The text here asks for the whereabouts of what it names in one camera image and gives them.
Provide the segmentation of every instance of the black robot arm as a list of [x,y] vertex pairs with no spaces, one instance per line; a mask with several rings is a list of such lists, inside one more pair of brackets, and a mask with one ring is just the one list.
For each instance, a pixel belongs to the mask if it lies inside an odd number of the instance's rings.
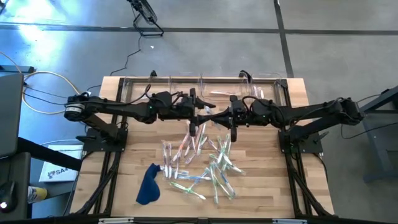
[[[147,96],[148,102],[133,104],[118,103],[112,100],[102,99],[97,96],[89,96],[87,93],[71,96],[68,98],[64,117],[69,121],[81,121],[101,133],[102,138],[115,140],[118,138],[118,127],[115,124],[105,123],[95,115],[96,113],[114,114],[127,116],[139,122],[152,124],[159,118],[188,119],[195,117],[195,108],[203,109],[205,106],[214,108],[215,105],[206,103],[196,96],[195,89],[190,89],[190,94],[177,92],[171,94],[167,91],[154,93]],[[195,125],[190,126],[190,133],[195,135]]]
[[[253,98],[250,106],[245,99]],[[273,125],[288,138],[289,142],[299,141],[307,136],[322,131],[337,124],[356,125],[363,119],[356,102],[350,98],[337,98],[336,100],[318,105],[291,108],[277,106],[272,100],[257,99],[244,96],[241,100],[237,96],[230,97],[231,106],[225,111],[208,116],[197,116],[196,124],[212,120],[231,130],[231,139],[236,140],[238,126],[266,126]],[[307,125],[295,125],[302,119],[320,118]]]

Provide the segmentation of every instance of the black cable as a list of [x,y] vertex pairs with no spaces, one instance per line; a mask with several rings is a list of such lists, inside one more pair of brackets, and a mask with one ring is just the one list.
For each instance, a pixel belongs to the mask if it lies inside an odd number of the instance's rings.
[[[381,94],[375,94],[375,95],[367,96],[367,97],[365,97],[365,98],[363,98],[363,99],[358,100],[357,103],[359,103],[359,102],[361,102],[361,101],[364,101],[364,100],[367,100],[367,99],[369,99],[369,98],[375,97],[375,96],[380,96],[380,95],[381,95]],[[364,133],[366,133],[366,132],[373,131],[373,130],[376,130],[376,129],[379,129],[379,128],[385,128],[385,127],[388,127],[388,126],[391,126],[391,125],[394,125],[394,124],[398,124],[398,122],[391,123],[391,124],[385,124],[385,125],[382,125],[382,126],[378,126],[378,127],[376,127],[376,128],[371,128],[371,129],[369,129],[369,130],[363,131],[363,132],[361,132],[361,133],[358,133],[358,134],[356,134],[356,135],[354,135],[354,136],[350,136],[350,137],[344,137],[344,136],[343,136],[343,124],[341,124],[341,126],[340,126],[340,136],[341,136],[341,138],[343,138],[343,139],[352,139],[352,138],[355,138],[355,137],[357,137],[357,136],[360,136],[360,135],[362,135],[362,134],[364,134]]]
[[119,125],[119,124],[125,124],[125,125],[126,125],[125,128],[128,128],[128,127],[129,127],[129,123],[127,123],[127,122],[125,122],[125,121],[120,121],[120,122],[117,123],[116,125]]
[[28,88],[28,89],[31,89],[31,90],[33,90],[33,91],[40,92],[40,93],[45,93],[45,94],[48,94],[48,95],[51,95],[51,96],[56,96],[56,97],[59,97],[59,98],[65,98],[65,99],[67,99],[66,96],[58,96],[58,95],[56,95],[56,94],[47,93],[46,91],[33,89],[32,87],[29,87],[29,86],[24,86],[24,87],[25,87],[25,88]]
[[26,96],[29,96],[29,97],[32,97],[32,98],[35,98],[35,99],[38,99],[38,100],[41,100],[41,101],[44,101],[44,102],[46,102],[46,103],[51,103],[51,104],[54,104],[54,105],[61,105],[61,106],[64,105],[64,104],[62,104],[62,103],[54,103],[54,102],[50,102],[50,101],[47,101],[47,100],[43,100],[43,99],[41,99],[41,98],[39,98],[39,97],[32,96],[32,95],[29,95],[29,94],[27,94],[27,93],[22,93],[22,94],[24,94],[24,95],[26,95]]
[[317,108],[317,109],[315,109],[315,110],[312,110],[312,111],[306,113],[305,115],[299,117],[294,123],[292,123],[292,120],[290,120],[290,121],[289,121],[290,127],[289,127],[289,129],[288,129],[287,131],[290,131],[299,121],[301,121],[302,119],[304,119],[304,118],[307,117],[308,115],[310,115],[310,114],[312,114],[312,113],[314,113],[314,112],[317,112],[317,111],[319,111],[319,110],[323,110],[323,109],[329,108],[329,107],[333,106],[338,100],[342,100],[342,99],[343,99],[342,97],[339,97],[339,98],[335,99],[330,105],[328,105],[328,106],[326,106],[326,107],[321,107],[321,108]]
[[[135,100],[133,100],[133,101],[130,101],[130,102],[128,102],[128,103],[103,103],[103,102],[91,102],[91,101],[82,101],[82,102],[79,102],[79,103],[80,103],[80,104],[85,104],[85,103],[96,103],[96,104],[99,104],[99,105],[108,105],[108,106],[126,106],[126,105],[130,105],[130,104],[135,103],[135,102],[137,102],[138,100],[142,99],[142,97],[144,97],[146,94],[148,94],[148,91],[150,90],[150,87],[151,87],[151,85],[148,84],[148,85],[145,87],[145,92],[144,92],[140,97],[138,97],[137,99],[135,99]],[[72,105],[72,104],[75,104],[75,102],[65,103],[64,105]]]
[[109,74],[109,76],[112,76],[114,73],[120,72],[121,70],[127,69],[127,64],[129,63],[129,57],[132,56],[132,55],[135,55],[136,53],[138,53],[138,52],[141,51],[141,45],[140,45],[141,37],[142,37],[142,35],[138,38],[138,50],[135,51],[135,52],[133,52],[133,53],[131,53],[131,54],[129,54],[129,55],[127,56],[126,63],[124,64],[124,67],[123,67],[123,68],[120,68],[120,69],[117,69],[117,70],[111,72],[111,73]]
[[285,127],[285,124],[286,124],[286,120],[285,120],[285,116],[284,116],[284,114],[283,114],[283,112],[282,112],[282,110],[278,107],[278,106],[276,106],[276,105],[266,105],[265,103],[263,103],[261,100],[259,100],[257,97],[255,97],[255,96],[244,96],[243,98],[242,98],[242,102],[243,102],[243,104],[245,105],[245,107],[246,107],[246,109],[249,111],[249,108],[248,108],[248,106],[247,106],[247,104],[245,104],[245,102],[244,102],[244,100],[245,99],[248,99],[248,98],[251,98],[251,99],[255,99],[256,101],[258,101],[262,106],[265,106],[265,107],[273,107],[273,108],[275,108],[279,113],[280,113],[280,116],[282,117],[282,126],[281,126],[281,128],[282,128],[282,130],[283,131],[286,131],[285,129],[286,129],[286,127]]
[[174,101],[172,102],[172,106],[177,102],[177,100],[178,100],[179,98],[181,98],[182,92],[173,93],[172,96],[174,96],[174,95],[177,95],[177,97],[176,97],[176,98],[174,99]]
[[181,91],[175,92],[175,93],[172,94],[172,96],[175,96],[177,94],[182,94],[182,92]]
[[88,91],[88,90],[90,90],[90,89],[92,89],[92,88],[101,87],[101,86],[102,86],[102,85],[95,85],[95,86],[89,87],[86,91]]
[[151,99],[151,100],[157,100],[157,101],[161,102],[165,107],[167,107],[167,104],[163,100],[161,100],[159,98],[156,98],[156,97],[153,97],[153,96],[150,96],[148,98]]
[[352,138],[355,138],[355,137],[357,137],[357,136],[360,136],[360,135],[362,135],[362,134],[364,134],[364,133],[367,133],[367,132],[370,132],[370,131],[373,131],[373,130],[376,130],[376,129],[379,129],[379,128],[385,128],[385,127],[388,127],[388,126],[391,126],[391,125],[395,125],[395,124],[398,124],[398,122],[394,122],[394,123],[391,123],[391,124],[385,124],[385,125],[382,125],[382,126],[378,126],[378,127],[376,127],[376,128],[371,128],[371,129],[369,129],[369,130],[363,131],[363,132],[361,132],[361,133],[359,133],[359,134],[356,134],[356,135],[350,136],[350,137],[344,137],[344,136],[343,136],[343,125],[341,125],[341,126],[340,126],[340,136],[341,136],[343,139],[352,139]]
[[77,173],[76,178],[75,178],[75,181],[74,181],[73,184],[72,184],[72,188],[70,189],[70,194],[69,194],[69,197],[68,197],[68,200],[67,200],[67,205],[65,206],[65,209],[63,210],[62,216],[65,216],[65,214],[67,213],[69,204],[70,204],[71,199],[72,199],[73,189],[75,188],[75,185],[76,185],[76,183],[77,183],[77,179],[78,179],[78,178],[79,178],[79,172]]
[[321,161],[321,163],[323,165],[323,169],[325,170],[326,181],[328,181],[328,170],[326,168],[325,162],[323,161],[323,159],[317,153],[313,153],[313,155],[318,157],[319,161]]

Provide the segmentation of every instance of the black stand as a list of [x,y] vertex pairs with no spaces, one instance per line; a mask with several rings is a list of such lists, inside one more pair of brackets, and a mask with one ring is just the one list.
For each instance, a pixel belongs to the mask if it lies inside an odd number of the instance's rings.
[[136,16],[136,18],[132,24],[133,24],[134,28],[136,28],[136,30],[140,33],[141,36],[143,36],[143,37],[163,37],[164,30],[159,25],[157,25],[157,23],[154,20],[151,20],[150,22],[153,23],[158,29],[160,29],[161,33],[160,34],[144,34],[144,31],[142,31],[136,24],[136,22],[140,16],[141,16],[141,14],[138,14],[138,16]]
[[48,149],[34,142],[18,137],[17,153],[29,152],[32,157],[52,164],[80,171],[81,160],[75,159],[64,153]]
[[[366,105],[362,106],[360,110],[368,114],[362,120],[362,124],[365,128],[365,131],[372,129],[375,126],[380,126],[384,123],[380,123],[381,121],[385,121],[387,124],[391,123],[391,119],[397,121],[398,114],[398,86],[393,89],[384,91],[379,97],[370,101]],[[387,103],[392,103],[393,110],[378,110],[380,107],[386,105]],[[374,151],[377,162],[378,171],[375,174],[364,175],[363,180],[368,183],[374,180],[379,179],[396,179],[398,178],[398,170],[394,167],[391,162],[391,158],[389,156],[390,152],[397,152],[395,135],[397,127],[391,126],[388,128],[383,128],[382,130],[368,131],[366,134],[368,135],[368,139],[370,142],[370,147]]]
[[87,130],[86,136],[77,136],[77,140],[84,143],[83,150],[86,152],[121,152],[127,141],[128,130],[118,129],[119,140],[110,144],[101,133],[93,128]]

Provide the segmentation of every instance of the cable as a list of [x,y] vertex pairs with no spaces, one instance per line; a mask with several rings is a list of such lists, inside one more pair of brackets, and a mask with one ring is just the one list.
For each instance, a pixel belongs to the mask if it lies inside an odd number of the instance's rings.
[[308,115],[310,115],[310,114],[312,114],[312,113],[314,113],[314,112],[317,112],[317,111],[319,111],[319,110],[327,109],[327,108],[333,106],[338,100],[342,100],[342,99],[343,99],[342,97],[338,97],[338,98],[335,99],[330,105],[328,105],[328,106],[326,106],[326,107],[317,108],[317,109],[315,109],[315,110],[312,110],[312,111],[306,113],[305,115],[299,117],[293,124],[291,124],[292,121],[293,121],[293,120],[291,119],[290,122],[289,122],[290,127],[288,128],[287,131],[290,131],[299,121],[301,121],[301,120],[302,120],[303,118],[305,118],[306,116],[308,116]]
[[46,144],[51,144],[51,143],[56,143],[56,142],[65,142],[65,141],[78,141],[78,142],[80,142],[80,141],[77,140],[77,139],[64,139],[64,140],[49,141],[49,142],[42,143],[42,144],[40,144],[40,145],[41,145],[41,146],[44,146],[44,145],[46,145]]
[[133,53],[131,53],[131,54],[129,54],[129,55],[127,56],[126,63],[124,64],[124,67],[123,67],[123,68],[120,68],[120,69],[117,69],[117,70],[111,72],[111,73],[109,74],[109,76],[112,76],[112,75],[113,75],[114,73],[116,73],[116,72],[120,72],[120,71],[122,71],[122,70],[124,70],[124,69],[127,69],[127,64],[129,63],[129,57],[130,57],[130,56],[133,56],[133,55],[135,55],[136,53],[138,53],[138,52],[141,51],[141,45],[140,45],[141,37],[142,37],[142,35],[138,38],[138,50],[135,51],[135,52],[133,52]]
[[92,88],[101,87],[101,86],[102,86],[102,85],[95,85],[95,86],[89,87],[86,91],[88,91],[88,90],[90,90],[90,89],[92,89]]
[[77,172],[75,181],[73,181],[72,188],[70,189],[70,194],[69,194],[69,197],[68,197],[68,200],[67,200],[67,205],[65,206],[65,209],[63,210],[62,216],[65,216],[65,214],[67,213],[67,210],[68,210],[68,207],[69,207],[69,204],[70,204],[70,200],[72,199],[73,189],[75,189],[75,186],[76,186],[76,183],[77,183],[77,179],[79,178],[79,173],[80,172]]
[[22,94],[23,94],[22,96],[27,95],[27,96],[29,96],[29,97],[32,97],[32,98],[35,98],[35,99],[44,101],[44,102],[46,102],[46,103],[51,103],[51,104],[54,104],[54,105],[61,105],[61,106],[64,105],[63,103],[54,103],[54,102],[50,102],[50,101],[47,101],[47,100],[43,100],[43,99],[41,99],[41,98],[39,98],[39,97],[32,96],[32,95],[29,95],[29,94],[27,94],[27,93],[22,93]]
[[119,124],[125,124],[126,125],[126,127],[125,128],[128,128],[129,127],[129,123],[128,122],[126,122],[126,121],[120,121],[119,123],[117,123],[116,125],[119,125]]
[[25,88],[28,88],[28,89],[31,89],[31,90],[33,90],[33,91],[40,92],[40,93],[45,93],[45,94],[48,94],[48,95],[51,95],[51,96],[56,96],[56,97],[59,97],[59,98],[65,98],[65,99],[67,99],[67,97],[66,97],[66,96],[58,96],[58,95],[56,95],[56,94],[47,93],[47,92],[45,92],[45,91],[42,91],[42,90],[36,90],[36,89],[33,89],[33,88],[29,87],[29,86],[24,86],[24,87],[25,87]]
[[[73,85],[73,83],[71,83],[71,82],[70,82],[67,78],[65,78],[64,76],[59,75],[59,74],[57,74],[57,73],[55,73],[55,72],[38,71],[38,72],[30,73],[30,74],[28,74],[28,75],[25,76],[24,81],[28,80],[28,79],[29,79],[30,77],[32,77],[33,75],[37,75],[37,74],[40,74],[40,73],[47,73],[47,74],[55,75],[55,76],[57,76],[57,77],[60,77],[60,78],[64,79],[70,86],[72,86],[73,90],[74,90],[77,94],[80,94],[79,91],[76,89],[76,87]],[[59,113],[63,113],[63,112],[65,111],[65,110],[56,111],[56,112],[39,111],[39,110],[33,108],[30,104],[28,104],[28,103],[26,102],[25,96],[24,96],[24,95],[25,95],[25,94],[22,95],[22,101],[26,104],[26,106],[27,106],[28,108],[30,108],[30,109],[32,109],[32,110],[38,112],[38,113],[42,113],[42,114],[59,114]]]
[[[361,102],[361,101],[364,101],[364,100],[367,100],[367,99],[369,99],[369,98],[375,97],[375,96],[380,96],[380,95],[381,95],[381,94],[375,94],[375,95],[367,96],[367,97],[365,97],[365,98],[363,98],[363,99],[358,100],[357,103],[359,103],[359,102]],[[391,123],[391,124],[385,124],[385,125],[382,125],[382,126],[378,126],[378,127],[376,127],[376,128],[371,128],[371,129],[369,129],[369,130],[363,131],[363,132],[361,132],[361,133],[355,134],[354,136],[350,136],[350,137],[344,137],[344,136],[343,136],[343,124],[341,124],[341,126],[340,126],[340,136],[341,136],[341,138],[343,138],[343,139],[352,139],[352,138],[355,138],[355,137],[357,137],[357,136],[360,136],[360,135],[362,135],[362,134],[364,134],[364,133],[367,133],[367,132],[369,132],[369,131],[373,131],[373,130],[376,130],[376,129],[379,129],[379,128],[385,128],[385,127],[388,127],[388,126],[391,126],[391,125],[394,125],[394,124],[398,124],[398,122]]]
[[258,99],[257,97],[255,97],[255,96],[244,96],[244,97],[242,98],[242,102],[243,102],[243,104],[245,105],[245,107],[246,107],[246,109],[247,109],[248,111],[251,111],[251,110],[248,109],[247,104],[245,104],[245,102],[244,102],[244,100],[247,99],[247,98],[255,99],[255,100],[258,101],[262,106],[265,106],[265,107],[273,107],[273,108],[275,108],[275,109],[280,113],[280,116],[282,117],[281,129],[282,129],[283,131],[286,131],[286,127],[285,127],[285,124],[286,124],[285,116],[284,116],[282,110],[281,110],[278,106],[273,105],[273,104],[266,105],[265,103],[263,103],[261,100],[259,100],[259,99]]
[[173,93],[172,96],[174,96],[174,95],[177,95],[177,97],[172,102],[172,106],[178,101],[179,98],[181,98],[182,92],[180,91],[180,92]]
[[357,103],[359,103],[359,102],[361,102],[361,101],[364,101],[364,100],[367,100],[367,99],[369,99],[369,98],[375,97],[375,96],[380,96],[380,95],[381,95],[381,94],[375,94],[375,95],[371,95],[371,96],[365,97],[365,98],[363,98],[362,100],[358,100]]
[[[79,141],[79,140],[77,140],[77,139],[55,140],[55,141],[45,142],[45,143],[42,143],[42,144],[40,144],[40,145],[43,146],[43,145],[46,145],[46,144],[51,144],[51,143],[56,143],[56,142],[65,142],[65,141]],[[71,149],[71,150],[60,150],[60,151],[65,152],[65,151],[81,151],[81,150],[82,150],[82,149]],[[69,194],[69,197],[68,197],[67,205],[65,206],[65,209],[64,209],[64,211],[63,211],[63,213],[62,213],[62,216],[65,216],[65,214],[66,214],[66,212],[67,212],[67,210],[68,210],[69,203],[70,203],[70,200],[71,200],[71,198],[72,198],[72,192],[73,192],[73,189],[75,188],[75,185],[76,185],[76,183],[77,183],[78,177],[79,177],[79,172],[77,173],[76,178],[75,178],[75,181],[74,181],[73,184],[72,184],[72,189],[70,190],[70,194]]]
[[[150,90],[150,87],[151,87],[151,85],[148,84],[148,85],[145,87],[145,92],[144,92],[141,96],[139,96],[137,99],[135,99],[135,100],[133,100],[133,101],[130,101],[130,102],[128,102],[128,103],[103,103],[103,102],[90,102],[90,101],[82,101],[82,102],[79,102],[79,103],[80,103],[80,104],[85,104],[85,103],[96,103],[96,104],[99,104],[99,105],[108,105],[108,106],[126,106],[126,105],[130,105],[130,104],[135,103],[135,102],[137,102],[138,100],[142,99],[142,97],[144,97],[146,94],[148,94],[148,92],[149,92],[149,90]],[[72,105],[72,104],[75,104],[75,102],[65,103],[64,105]]]
[[323,165],[323,169],[325,170],[326,181],[328,181],[328,170],[326,168],[325,162],[323,161],[323,159],[317,153],[313,153],[313,155],[318,157],[318,159],[321,161],[321,163]]
[[161,102],[165,107],[167,106],[166,103],[163,100],[159,99],[159,98],[150,97],[149,99],[157,100],[157,101]]
[[391,124],[385,124],[385,125],[382,125],[382,126],[379,126],[379,127],[376,127],[376,128],[371,128],[371,129],[369,129],[369,130],[363,131],[363,132],[361,132],[361,133],[359,133],[359,134],[356,134],[356,135],[350,136],[350,137],[344,137],[344,136],[343,136],[343,125],[341,125],[341,126],[340,126],[340,136],[341,136],[343,139],[352,139],[352,138],[355,138],[355,137],[357,137],[357,136],[360,136],[360,135],[362,135],[362,134],[364,134],[364,133],[367,133],[367,132],[370,132],[370,131],[373,131],[373,130],[376,130],[376,129],[379,129],[379,128],[385,128],[385,127],[388,127],[388,126],[391,126],[391,125],[395,125],[395,124],[398,124],[398,122],[394,122],[394,123],[391,123]]
[[16,67],[17,70],[18,70],[18,72],[19,72],[19,73],[22,73],[21,70],[19,69],[19,66],[17,65],[17,63],[15,63],[15,61],[13,61],[13,59],[11,59],[10,57],[8,57],[8,56],[7,56],[5,53],[3,53],[3,52],[0,52],[0,54],[4,55],[6,58],[8,58],[8,60],[10,60],[10,61],[15,65],[15,67]]

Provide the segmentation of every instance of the black metal frame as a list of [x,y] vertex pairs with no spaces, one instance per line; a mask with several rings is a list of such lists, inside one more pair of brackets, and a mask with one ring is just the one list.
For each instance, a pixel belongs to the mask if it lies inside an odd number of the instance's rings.
[[18,137],[17,152],[29,152],[32,157],[55,165],[80,171],[81,160],[58,151],[51,150],[34,142]]
[[[22,73],[32,73],[35,68],[32,66],[18,66]],[[18,73],[17,67],[14,65],[0,65],[0,72]]]
[[[197,79],[194,78],[175,78],[179,83],[197,83]],[[203,78],[204,81],[208,83],[242,83],[242,79],[217,79],[211,78],[206,79]],[[167,78],[120,78],[118,85],[118,92],[116,101],[121,101],[121,95],[123,90],[123,85],[127,81],[128,83],[145,83],[145,82],[154,82],[154,83],[168,83],[170,79]],[[267,79],[258,79],[253,80],[252,84],[256,83],[264,83],[264,84],[274,84],[275,93],[280,93],[283,91],[284,103],[286,106],[292,106],[290,102],[290,95],[287,86],[286,79],[279,80],[267,80]],[[131,96],[132,85],[127,89],[128,96]],[[112,123],[116,124],[117,116],[113,116]],[[121,128],[125,128],[127,118],[125,116],[122,117]],[[105,152],[103,168],[101,171],[100,182],[98,188],[95,190],[90,200],[83,206],[82,209],[77,211],[76,213],[70,214],[66,217],[51,217],[51,218],[41,218],[34,220],[18,220],[10,223],[98,223],[100,218],[111,218],[111,210],[113,205],[113,197],[116,186],[116,179],[118,176],[118,167],[121,158],[121,152],[115,152],[115,157],[111,168],[108,170],[110,152]],[[294,153],[296,154],[297,160],[297,169],[294,167],[292,162],[292,154],[293,153],[284,153],[286,164],[287,164],[287,173],[289,178],[290,185],[290,193],[292,196],[292,204],[294,209],[294,218],[288,219],[272,219],[272,218],[170,218],[170,217],[124,217],[130,222],[134,221],[136,223],[139,222],[197,222],[198,224],[205,223],[363,223],[363,224],[373,224],[379,222],[370,222],[363,220],[351,220],[345,218],[338,218],[329,214],[325,211],[322,206],[317,202],[316,198],[312,195],[311,191],[308,189],[306,181],[305,181],[305,173],[303,169],[303,162],[301,158],[300,152]],[[105,186],[110,181],[110,188],[108,199],[106,203],[106,207],[103,213],[100,213],[102,194]],[[299,200],[297,197],[297,189],[295,184],[298,184],[303,192],[304,197],[304,205],[305,205],[305,214],[301,212]],[[88,214],[91,210],[92,206],[94,207],[93,214]],[[312,215],[312,207],[318,213],[319,216]]]
[[[360,108],[360,110],[364,114],[373,114],[373,113],[378,113],[378,114],[396,114],[398,113],[398,86],[384,91],[380,96],[378,96],[376,99],[370,101],[369,103],[365,104]],[[384,106],[387,103],[393,102],[393,105],[395,107],[394,110],[378,110],[378,108]],[[378,139],[375,137],[374,133],[372,131],[368,131],[371,128],[369,127],[369,118],[365,116],[365,118],[362,120],[362,124],[365,128],[365,131],[367,131],[368,139],[371,144],[372,150],[375,152],[376,158],[377,158],[377,166],[379,168],[379,172],[377,174],[368,174],[364,175],[363,180],[368,183],[377,179],[383,179],[383,178],[397,178],[398,177],[398,170],[394,168],[392,165],[389,155],[388,155],[388,149],[384,147],[378,146]]]

